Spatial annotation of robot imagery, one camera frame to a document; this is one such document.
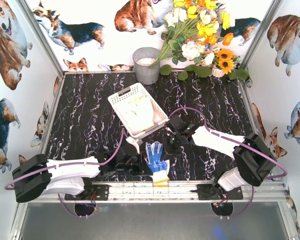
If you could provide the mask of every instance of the orange flower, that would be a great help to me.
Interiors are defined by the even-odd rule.
[[[224,36],[222,44],[225,46],[229,46],[233,38],[234,38],[234,34],[232,32],[228,33],[227,35]]]
[[[211,45],[215,45],[217,42],[217,36],[216,34],[212,34],[211,36],[208,37],[208,43]]]

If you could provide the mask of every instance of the black and white marble pattern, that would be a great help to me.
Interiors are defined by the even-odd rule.
[[[218,131],[246,136],[252,132],[239,86],[225,79],[198,78],[190,75],[179,81],[178,73],[161,76],[157,83],[145,86],[164,112],[169,115],[180,106],[196,108],[205,114],[208,125]],[[73,160],[113,151],[119,142],[122,123],[113,111],[108,96],[137,83],[133,72],[66,75],[46,156],[54,160]],[[192,111],[181,111],[184,120],[199,121]],[[145,143],[162,141],[161,129],[143,139]],[[182,157],[170,161],[173,180],[208,180],[232,169],[236,163],[215,150],[185,145]],[[151,181],[149,177],[114,174],[104,181]]]

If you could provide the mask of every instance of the white rose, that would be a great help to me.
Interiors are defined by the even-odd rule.
[[[175,27],[175,20],[174,20],[174,16],[172,12],[167,13],[164,16],[164,20],[166,20],[166,22],[168,23],[168,27],[172,26]]]
[[[187,11],[180,7],[174,8],[172,13],[173,13],[174,19],[176,19],[176,23],[178,22],[178,20],[180,20],[181,22],[184,22],[188,18]]]
[[[182,55],[187,60],[193,60],[196,57],[200,56],[200,52],[198,46],[195,44],[194,41],[189,41],[187,44],[182,45]]]
[[[215,53],[214,53],[214,52],[210,52],[210,53],[205,57],[205,59],[203,60],[203,63],[204,63],[206,66],[209,66],[209,65],[212,64],[212,62],[214,61],[214,58],[215,58]]]

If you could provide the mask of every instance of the flower bouquet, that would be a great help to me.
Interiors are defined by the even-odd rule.
[[[232,32],[220,37],[222,29],[227,30],[236,23],[225,4],[216,0],[173,0],[173,10],[164,16],[164,23],[167,31],[161,34],[164,42],[153,65],[170,58],[175,65],[193,61],[195,65],[179,74],[180,80],[187,79],[187,71],[205,78],[214,72],[217,75],[218,70],[229,74],[235,68],[238,58],[231,51],[214,46],[228,46],[234,38]],[[160,69],[162,75],[171,71],[169,65]]]

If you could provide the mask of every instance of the white wall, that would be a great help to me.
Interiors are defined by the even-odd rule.
[[[30,147],[30,142],[37,130],[37,122],[42,114],[44,102],[47,101],[49,107],[52,105],[57,76],[55,68],[45,55],[43,47],[32,33],[16,2],[9,0],[8,3],[22,26],[27,41],[33,44],[33,48],[27,55],[31,66],[22,68],[22,79],[16,90],[8,88],[0,75],[0,100],[6,98],[11,101],[21,123],[19,129],[17,125],[9,124],[6,157],[11,161],[12,169],[9,171],[6,168],[5,173],[0,170],[0,240],[8,239],[17,206],[15,192],[4,190],[4,185],[12,180],[12,171],[20,165],[19,155],[29,159],[38,153],[39,147]]]
[[[278,9],[275,20],[279,16],[296,15],[300,17],[300,1],[283,1]],[[290,27],[282,26],[281,30],[286,35]],[[250,96],[262,117],[264,128],[270,134],[274,127],[278,127],[278,144],[287,150],[287,155],[278,159],[288,171],[288,185],[291,197],[294,200],[300,225],[300,145],[295,138],[287,139],[287,126],[291,126],[291,114],[296,104],[300,101],[300,62],[291,69],[290,77],[286,74],[286,64],[280,61],[280,66],[275,66],[277,51],[270,47],[267,34],[262,38],[251,61],[248,64],[253,87]]]

